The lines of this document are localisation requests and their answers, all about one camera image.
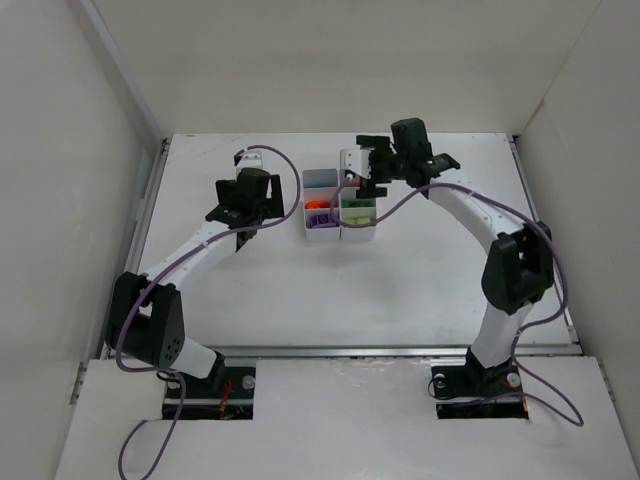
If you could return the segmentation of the green number lego brick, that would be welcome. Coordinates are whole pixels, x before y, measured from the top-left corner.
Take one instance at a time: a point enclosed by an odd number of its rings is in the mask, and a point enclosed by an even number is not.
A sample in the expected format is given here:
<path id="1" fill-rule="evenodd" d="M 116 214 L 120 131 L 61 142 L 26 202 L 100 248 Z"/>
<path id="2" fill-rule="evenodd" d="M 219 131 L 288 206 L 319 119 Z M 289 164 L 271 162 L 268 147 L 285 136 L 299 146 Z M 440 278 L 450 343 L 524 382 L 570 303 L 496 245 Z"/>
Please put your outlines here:
<path id="1" fill-rule="evenodd" d="M 341 207 L 343 209 L 367 208 L 371 206 L 372 206 L 372 203 L 370 201 L 365 201 L 365 200 L 342 200 L 341 201 Z"/>

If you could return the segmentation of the orange round lego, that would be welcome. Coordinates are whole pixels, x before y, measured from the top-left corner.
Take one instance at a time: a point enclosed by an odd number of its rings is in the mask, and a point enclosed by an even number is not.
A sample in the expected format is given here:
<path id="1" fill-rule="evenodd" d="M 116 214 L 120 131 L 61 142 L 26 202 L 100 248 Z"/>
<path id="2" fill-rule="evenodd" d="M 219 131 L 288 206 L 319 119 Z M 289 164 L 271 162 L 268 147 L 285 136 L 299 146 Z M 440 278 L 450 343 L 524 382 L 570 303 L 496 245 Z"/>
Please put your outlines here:
<path id="1" fill-rule="evenodd" d="M 327 201 L 309 201 L 305 204 L 307 210 L 326 209 L 330 207 L 330 203 Z"/>

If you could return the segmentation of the purple arch lego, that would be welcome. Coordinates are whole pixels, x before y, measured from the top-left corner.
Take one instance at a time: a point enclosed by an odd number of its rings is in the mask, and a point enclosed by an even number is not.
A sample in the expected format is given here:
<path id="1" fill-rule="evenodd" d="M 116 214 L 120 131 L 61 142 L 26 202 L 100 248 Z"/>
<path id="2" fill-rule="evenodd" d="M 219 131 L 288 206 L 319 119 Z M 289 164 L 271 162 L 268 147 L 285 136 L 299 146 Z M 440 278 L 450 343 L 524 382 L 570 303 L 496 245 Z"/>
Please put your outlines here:
<path id="1" fill-rule="evenodd" d="M 310 229 L 324 229 L 324 228 L 338 228 L 339 224 L 337 223 L 334 216 L 330 213 L 319 213 L 312 215 L 309 220 L 309 228 Z"/>

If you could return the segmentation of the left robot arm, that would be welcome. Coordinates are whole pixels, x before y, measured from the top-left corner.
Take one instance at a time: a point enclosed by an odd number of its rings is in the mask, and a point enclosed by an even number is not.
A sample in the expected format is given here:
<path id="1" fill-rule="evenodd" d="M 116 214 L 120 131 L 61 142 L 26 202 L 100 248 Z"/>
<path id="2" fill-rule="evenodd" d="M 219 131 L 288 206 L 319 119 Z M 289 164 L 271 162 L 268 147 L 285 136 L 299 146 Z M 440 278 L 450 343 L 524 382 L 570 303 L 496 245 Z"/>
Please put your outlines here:
<path id="1" fill-rule="evenodd" d="M 187 337 L 183 295 L 239 251 L 264 221 L 285 217 L 278 175 L 246 167 L 215 187 L 219 204 L 183 245 L 141 274 L 118 277 L 105 337 L 109 348 L 122 355 L 209 384 L 221 377 L 224 359 Z"/>

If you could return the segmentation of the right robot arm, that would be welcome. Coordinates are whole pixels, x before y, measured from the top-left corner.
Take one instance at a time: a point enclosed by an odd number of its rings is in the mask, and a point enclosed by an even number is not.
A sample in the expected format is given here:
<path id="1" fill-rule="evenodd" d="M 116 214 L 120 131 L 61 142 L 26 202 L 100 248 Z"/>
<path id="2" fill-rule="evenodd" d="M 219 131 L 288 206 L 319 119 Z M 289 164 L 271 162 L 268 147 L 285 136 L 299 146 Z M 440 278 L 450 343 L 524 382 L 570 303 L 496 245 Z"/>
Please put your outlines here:
<path id="1" fill-rule="evenodd" d="M 513 213 L 480 198 L 461 164 L 436 154 L 418 118 L 396 121 L 390 136 L 359 135 L 357 150 L 344 167 L 359 179 L 357 197 L 380 198 L 386 184 L 402 180 L 453 216 L 486 254 L 481 289 L 487 307 L 479 333 L 469 347 L 464 372 L 481 384 L 504 373 L 519 328 L 554 283 L 549 230 L 528 225 Z"/>

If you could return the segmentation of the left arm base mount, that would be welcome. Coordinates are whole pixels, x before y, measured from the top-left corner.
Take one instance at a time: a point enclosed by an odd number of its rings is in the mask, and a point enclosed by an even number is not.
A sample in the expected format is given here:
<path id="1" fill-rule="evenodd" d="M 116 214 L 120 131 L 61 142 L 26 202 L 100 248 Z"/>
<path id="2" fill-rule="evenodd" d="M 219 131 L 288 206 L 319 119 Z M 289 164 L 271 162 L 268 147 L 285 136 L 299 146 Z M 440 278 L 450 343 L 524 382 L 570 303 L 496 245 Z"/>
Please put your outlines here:
<path id="1" fill-rule="evenodd" d="M 212 387 L 204 379 L 183 374 L 186 385 L 180 420 L 252 420 L 256 389 L 256 363 L 235 361 L 224 368 Z"/>

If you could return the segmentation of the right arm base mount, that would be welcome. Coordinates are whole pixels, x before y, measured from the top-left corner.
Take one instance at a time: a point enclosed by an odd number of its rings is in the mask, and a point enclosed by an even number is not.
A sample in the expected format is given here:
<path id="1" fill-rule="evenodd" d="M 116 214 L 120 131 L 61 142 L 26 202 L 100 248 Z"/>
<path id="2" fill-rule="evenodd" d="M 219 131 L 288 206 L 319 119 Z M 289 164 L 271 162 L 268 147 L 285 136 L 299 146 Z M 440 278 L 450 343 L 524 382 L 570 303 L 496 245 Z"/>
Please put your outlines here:
<path id="1" fill-rule="evenodd" d="M 427 388 L 439 420 L 529 419 L 519 370 L 511 361 L 490 370 L 436 363 Z"/>

